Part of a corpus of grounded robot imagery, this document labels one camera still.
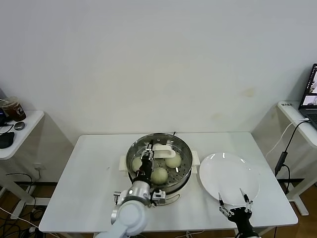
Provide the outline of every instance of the white side table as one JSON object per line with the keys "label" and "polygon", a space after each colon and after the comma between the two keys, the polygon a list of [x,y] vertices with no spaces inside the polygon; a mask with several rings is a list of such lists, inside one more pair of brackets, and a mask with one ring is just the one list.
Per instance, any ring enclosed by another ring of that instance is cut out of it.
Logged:
{"label": "white side table", "polygon": [[[14,129],[11,130],[15,133],[13,144],[8,148],[0,149],[0,160],[8,160],[14,156],[16,151],[20,148],[22,143],[44,116],[43,111],[25,111],[25,114],[27,117],[23,120],[25,122],[24,129],[20,131],[16,131]],[[11,219],[16,219],[16,217],[20,215],[25,204],[34,205],[34,198],[30,194],[34,191],[35,186],[31,186],[31,188],[28,187],[27,190],[29,190],[29,193],[27,193],[5,174],[5,171],[0,169],[0,184],[3,186],[3,189],[0,191],[0,196],[3,195],[7,189],[21,199],[13,211],[13,216],[11,216]],[[36,198],[36,205],[47,205],[48,202],[49,198]]]}
{"label": "white side table", "polygon": [[[281,109],[285,116],[290,121],[294,121],[294,126],[300,123],[300,121],[295,120],[305,118],[298,111],[299,104],[300,102],[297,101],[282,101],[277,104],[278,108]],[[313,148],[317,148],[317,130],[312,127],[312,125],[310,125],[309,123],[303,123],[298,127],[297,130]],[[317,173],[315,171],[310,171],[306,174],[306,179],[299,183],[295,188],[292,184],[289,185],[290,191],[286,196],[290,202],[295,203],[302,216],[307,216],[309,215],[309,213],[299,195],[306,191],[315,182],[317,182]]]}

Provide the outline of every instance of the white plate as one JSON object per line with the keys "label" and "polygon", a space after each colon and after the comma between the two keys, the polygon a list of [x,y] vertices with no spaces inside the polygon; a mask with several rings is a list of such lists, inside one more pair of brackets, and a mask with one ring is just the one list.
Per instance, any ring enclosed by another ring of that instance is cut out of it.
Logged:
{"label": "white plate", "polygon": [[229,153],[207,156],[199,168],[199,176],[207,192],[218,200],[220,192],[224,203],[245,205],[240,188],[250,200],[256,198],[260,184],[258,172],[240,157]]}

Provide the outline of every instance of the black cable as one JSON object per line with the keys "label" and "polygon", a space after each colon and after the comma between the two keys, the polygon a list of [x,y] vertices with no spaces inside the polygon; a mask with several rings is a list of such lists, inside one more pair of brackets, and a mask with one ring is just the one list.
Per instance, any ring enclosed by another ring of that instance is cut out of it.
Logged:
{"label": "black cable", "polygon": [[44,238],[45,235],[43,232],[41,232],[38,228],[35,228],[35,235],[34,235],[34,238]]}
{"label": "black cable", "polygon": [[30,220],[31,222],[38,222],[42,219],[42,217],[44,216],[46,207],[45,206],[38,206],[35,208],[36,211],[35,212],[31,212],[30,214]]}
{"label": "black cable", "polygon": [[36,235],[36,232],[30,233],[29,228],[25,229],[24,232],[21,235],[21,238],[31,238],[32,236]]}
{"label": "black cable", "polygon": [[310,121],[309,121],[309,120],[302,121],[301,123],[298,123],[298,125],[295,127],[295,129],[294,129],[294,131],[293,131],[293,134],[292,134],[291,138],[289,139],[289,142],[288,142],[288,144],[287,144],[286,149],[285,149],[284,152],[287,152],[287,149],[288,149],[289,145],[291,144],[291,141],[292,141],[293,136],[294,136],[294,134],[295,134],[295,132],[296,132],[296,129],[297,129],[301,124],[303,124],[303,123],[305,123],[305,122],[310,122]]}
{"label": "black cable", "polygon": [[9,131],[11,131],[11,129],[14,127],[14,125],[13,124],[6,124],[6,125],[10,125],[11,127],[10,127],[10,129],[9,130],[7,130],[6,132],[1,132],[0,133],[0,135],[1,134],[5,134],[5,133],[8,133]]}
{"label": "black cable", "polygon": [[277,161],[277,164],[276,164],[276,166],[275,166],[275,168],[274,168],[275,177],[277,176],[278,172],[281,170],[282,166],[283,166],[284,163],[285,163],[285,160],[286,160],[286,157],[287,157],[287,154],[288,154],[288,153],[287,153],[287,149],[288,149],[289,145],[291,144],[291,141],[292,141],[292,139],[293,139],[293,137],[294,137],[294,134],[295,134],[295,132],[296,132],[296,129],[297,129],[301,124],[303,124],[303,123],[305,123],[305,122],[310,122],[310,121],[309,121],[309,120],[302,121],[301,123],[299,123],[299,124],[295,127],[295,129],[294,129],[294,131],[293,131],[293,133],[292,133],[292,136],[291,136],[291,138],[289,139],[289,142],[288,142],[288,144],[287,144],[287,146],[286,146],[286,148],[285,148],[285,151],[283,151],[283,152],[281,153],[281,155],[280,155],[280,157],[279,157],[279,159],[278,159],[278,161]]}
{"label": "black cable", "polygon": [[18,234],[18,238],[20,238],[21,232],[23,232],[23,231],[24,231],[24,230],[11,232],[11,233],[7,234],[4,238],[10,237],[11,235],[13,235],[13,234],[15,234],[15,233],[19,233],[19,234]]}
{"label": "black cable", "polygon": [[[25,175],[25,176],[29,177],[29,178],[30,178],[30,181],[31,181],[31,185],[29,186],[29,190],[27,191],[27,193],[30,192],[31,186],[34,184],[34,182],[32,182],[32,177],[31,177],[30,175],[25,174],[25,173],[10,173],[10,174],[6,174],[6,176],[9,176],[9,175]],[[19,202],[20,202],[20,200],[13,206],[13,209],[18,205]],[[10,215],[8,214],[7,217],[6,217],[6,219],[1,218],[2,220],[4,220],[4,224],[0,227],[0,228],[3,227],[2,238],[5,237],[5,233],[7,233],[8,231],[10,231],[13,226],[18,226],[18,225],[16,225],[18,219],[16,219],[16,221],[15,221],[13,224],[7,224],[8,221],[11,221],[11,219],[9,219],[9,216],[10,216]],[[6,225],[11,225],[7,231],[5,231],[5,226],[6,226]]]}
{"label": "black cable", "polygon": [[276,237],[276,231],[277,231],[277,227],[275,227],[274,238]]}
{"label": "black cable", "polygon": [[285,191],[285,194],[288,194],[288,188],[289,188],[289,183],[290,183],[290,179],[291,179],[291,170],[289,169],[289,167],[286,164],[283,164],[282,166],[286,167],[288,170],[288,183],[287,183],[287,187],[286,187],[286,191]]}

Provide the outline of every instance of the cup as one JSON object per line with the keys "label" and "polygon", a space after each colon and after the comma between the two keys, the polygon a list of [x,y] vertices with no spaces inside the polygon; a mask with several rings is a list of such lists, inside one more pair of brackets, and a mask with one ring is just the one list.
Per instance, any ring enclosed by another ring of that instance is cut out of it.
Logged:
{"label": "cup", "polygon": [[3,101],[0,100],[0,108],[16,122],[26,119],[25,112],[23,111],[17,97],[8,97],[3,99]]}

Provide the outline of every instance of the table leg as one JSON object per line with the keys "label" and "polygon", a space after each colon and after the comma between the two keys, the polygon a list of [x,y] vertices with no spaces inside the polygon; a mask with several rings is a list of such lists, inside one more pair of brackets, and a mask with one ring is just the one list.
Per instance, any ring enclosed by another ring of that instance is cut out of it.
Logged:
{"label": "table leg", "polygon": [[0,191],[0,197],[2,197],[2,196],[4,195],[5,191],[6,191],[6,188],[3,187],[3,188],[1,189],[1,191]]}
{"label": "table leg", "polygon": [[317,181],[317,173],[315,171],[311,171],[306,175],[306,179],[300,182],[294,189],[292,189],[286,197],[288,199],[294,199],[295,196],[301,195],[304,191],[306,191],[310,186],[312,186]]}
{"label": "table leg", "polygon": [[2,170],[0,171],[0,184],[23,201],[27,203],[34,201],[32,196],[9,179]]}
{"label": "table leg", "polygon": [[[34,189],[35,189],[35,186],[31,186],[31,187],[28,186],[26,188],[26,190],[28,191],[28,194],[32,194]],[[20,216],[20,214],[21,214],[21,212],[22,212],[22,210],[24,208],[24,205],[25,205],[25,201],[20,200],[18,205],[16,205],[14,211],[12,212],[11,219],[16,220]]]}
{"label": "table leg", "polygon": [[[289,191],[292,191],[294,189],[293,185],[290,183],[289,184],[289,188],[288,190]],[[304,203],[302,202],[301,198],[299,197],[299,195],[294,195],[292,198],[288,198],[288,201],[290,202],[294,202],[298,211],[300,212],[300,214],[302,216],[308,216],[309,215],[309,212],[308,210],[306,209]]]}

